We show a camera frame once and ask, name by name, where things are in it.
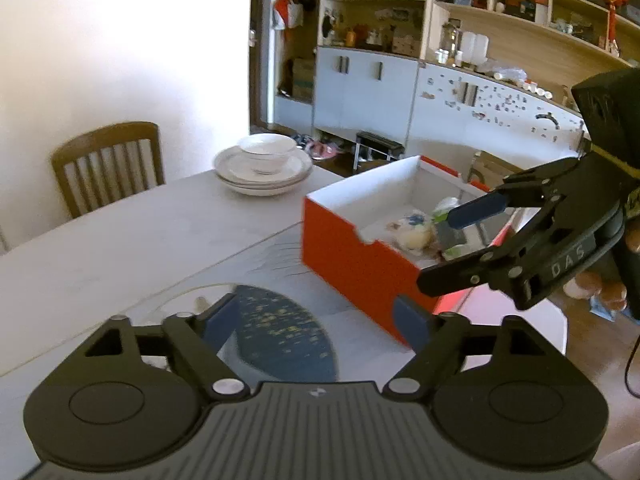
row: dining table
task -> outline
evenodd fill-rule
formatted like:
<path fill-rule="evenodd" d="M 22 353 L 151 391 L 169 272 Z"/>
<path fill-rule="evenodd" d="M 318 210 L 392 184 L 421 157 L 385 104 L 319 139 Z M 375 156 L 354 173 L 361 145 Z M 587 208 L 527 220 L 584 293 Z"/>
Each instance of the dining table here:
<path fill-rule="evenodd" d="M 315 167 L 295 190 L 255 197 L 229 190 L 207 171 L 119 200 L 0 257 L 0 480 L 22 478 L 38 465 L 22 421 L 26 399 L 105 320 L 125 314 L 137 324 L 157 323 L 183 311 L 185 301 L 197 303 L 211 284 L 243 283 L 248 273 L 251 285 L 326 314 L 318 321 L 338 354 L 336 380 L 374 380 L 379 387 L 388 381 L 413 352 L 300 259 L 304 197 L 341 179 Z M 286 264 L 269 263 L 274 248 L 290 251 Z M 484 286 L 459 313 L 476 324 L 500 324 L 516 311 Z M 519 314 L 565 352 L 559 309 L 545 300 Z M 486 362 L 474 359 L 469 366 Z"/>

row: blue placemat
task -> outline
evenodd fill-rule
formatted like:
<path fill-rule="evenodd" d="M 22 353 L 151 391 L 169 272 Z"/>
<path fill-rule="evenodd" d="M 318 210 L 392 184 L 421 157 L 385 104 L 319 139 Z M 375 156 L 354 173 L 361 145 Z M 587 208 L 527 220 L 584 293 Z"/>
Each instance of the blue placemat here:
<path fill-rule="evenodd" d="M 331 342 L 316 318 L 289 298 L 256 286 L 238 285 L 241 321 L 239 357 L 281 381 L 334 382 Z"/>

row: white table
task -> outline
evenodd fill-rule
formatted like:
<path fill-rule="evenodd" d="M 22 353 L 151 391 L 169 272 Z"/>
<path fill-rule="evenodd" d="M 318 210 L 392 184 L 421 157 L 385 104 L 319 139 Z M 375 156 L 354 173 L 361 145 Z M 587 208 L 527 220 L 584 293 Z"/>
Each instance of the white table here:
<path fill-rule="evenodd" d="M 0 257 L 0 376 L 144 298 L 280 232 L 303 197 L 241 196 L 212 171 L 98 209 Z"/>

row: white wall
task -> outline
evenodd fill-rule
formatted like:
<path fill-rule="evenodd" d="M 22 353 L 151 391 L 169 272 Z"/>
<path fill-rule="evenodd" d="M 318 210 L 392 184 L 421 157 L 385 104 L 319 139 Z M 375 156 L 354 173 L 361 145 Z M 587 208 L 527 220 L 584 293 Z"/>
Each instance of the white wall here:
<path fill-rule="evenodd" d="M 160 126 L 167 181 L 248 131 L 250 0 L 0 0 L 0 227 L 68 220 L 52 150 L 119 121 Z"/>

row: white bowl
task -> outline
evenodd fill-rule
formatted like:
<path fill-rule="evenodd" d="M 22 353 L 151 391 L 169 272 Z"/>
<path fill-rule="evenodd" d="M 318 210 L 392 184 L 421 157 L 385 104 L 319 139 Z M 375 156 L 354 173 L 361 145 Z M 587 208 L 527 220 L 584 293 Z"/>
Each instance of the white bowl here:
<path fill-rule="evenodd" d="M 251 167 L 256 173 L 273 174 L 282 169 L 297 144 L 295 140 L 281 134 L 255 134 L 240 139 L 238 147 L 251 161 Z"/>

